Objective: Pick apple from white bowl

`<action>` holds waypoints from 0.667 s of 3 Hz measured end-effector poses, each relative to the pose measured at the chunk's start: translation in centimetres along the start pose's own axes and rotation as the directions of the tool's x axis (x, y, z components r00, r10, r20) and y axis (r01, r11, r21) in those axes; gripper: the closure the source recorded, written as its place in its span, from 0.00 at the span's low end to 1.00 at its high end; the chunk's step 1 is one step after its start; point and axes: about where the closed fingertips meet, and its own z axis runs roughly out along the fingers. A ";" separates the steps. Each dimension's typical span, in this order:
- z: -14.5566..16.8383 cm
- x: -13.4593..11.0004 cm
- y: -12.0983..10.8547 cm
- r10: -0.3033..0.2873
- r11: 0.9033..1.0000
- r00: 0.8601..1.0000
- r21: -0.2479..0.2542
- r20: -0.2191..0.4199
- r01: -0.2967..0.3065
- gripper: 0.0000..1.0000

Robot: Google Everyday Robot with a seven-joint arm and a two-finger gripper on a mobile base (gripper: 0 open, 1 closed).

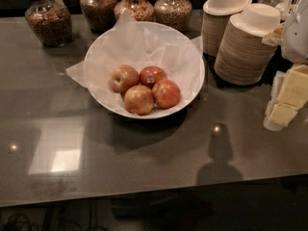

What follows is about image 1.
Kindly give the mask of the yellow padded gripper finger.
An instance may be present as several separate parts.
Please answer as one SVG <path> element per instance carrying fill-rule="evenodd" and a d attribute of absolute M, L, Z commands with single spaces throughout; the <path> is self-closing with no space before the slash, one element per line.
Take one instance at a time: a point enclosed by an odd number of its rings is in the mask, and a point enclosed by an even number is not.
<path fill-rule="evenodd" d="M 277 28 L 275 28 L 273 31 L 271 31 L 262 38 L 262 43 L 269 46 L 280 45 L 282 41 L 283 28 L 284 25 L 280 24 Z"/>
<path fill-rule="evenodd" d="M 277 71 L 272 83 L 270 101 L 263 125 L 281 131 L 308 102 L 308 65 L 294 64 L 286 72 Z"/>

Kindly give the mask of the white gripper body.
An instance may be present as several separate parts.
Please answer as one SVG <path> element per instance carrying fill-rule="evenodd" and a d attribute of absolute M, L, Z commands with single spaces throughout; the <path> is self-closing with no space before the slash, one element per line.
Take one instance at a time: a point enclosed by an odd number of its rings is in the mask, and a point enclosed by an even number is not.
<path fill-rule="evenodd" d="M 286 20 L 281 53 L 292 63 L 308 64 L 308 0 L 302 0 Z"/>

